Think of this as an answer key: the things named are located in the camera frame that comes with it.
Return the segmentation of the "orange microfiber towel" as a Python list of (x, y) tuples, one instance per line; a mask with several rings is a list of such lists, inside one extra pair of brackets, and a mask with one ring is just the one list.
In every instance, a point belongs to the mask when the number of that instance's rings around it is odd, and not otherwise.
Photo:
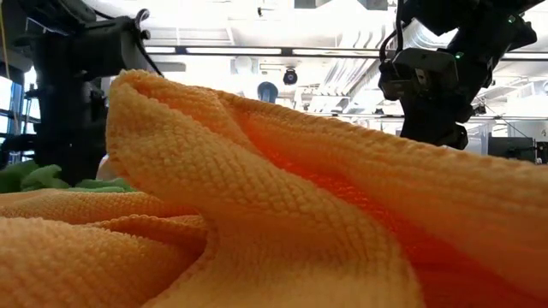
[(106, 139), (130, 192), (0, 196), (0, 308), (548, 308), (548, 166), (137, 70)]

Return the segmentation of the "black aluminium frame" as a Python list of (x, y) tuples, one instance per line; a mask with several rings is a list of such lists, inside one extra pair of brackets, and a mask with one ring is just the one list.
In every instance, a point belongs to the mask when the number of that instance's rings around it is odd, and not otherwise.
[(379, 56), (376, 49), (242, 47), (242, 46), (154, 46), (146, 47), (150, 55), (171, 56), (274, 56), (313, 58), (364, 58)]

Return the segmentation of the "black background monitor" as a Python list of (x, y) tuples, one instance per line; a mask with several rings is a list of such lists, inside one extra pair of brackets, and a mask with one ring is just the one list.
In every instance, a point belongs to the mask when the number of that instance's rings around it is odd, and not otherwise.
[(536, 146), (532, 138), (525, 137), (490, 137), (488, 154), (521, 161), (536, 161)]

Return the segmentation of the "green microfiber towel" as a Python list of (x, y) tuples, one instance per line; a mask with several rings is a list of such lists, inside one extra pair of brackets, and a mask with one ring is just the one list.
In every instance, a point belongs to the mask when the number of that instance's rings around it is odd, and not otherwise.
[(60, 178), (62, 169), (55, 165), (39, 167), (33, 160), (9, 164), (0, 170), (0, 193), (19, 193), (40, 189), (62, 189), (75, 192), (128, 193), (134, 189), (121, 178), (110, 181), (85, 179), (71, 185)]

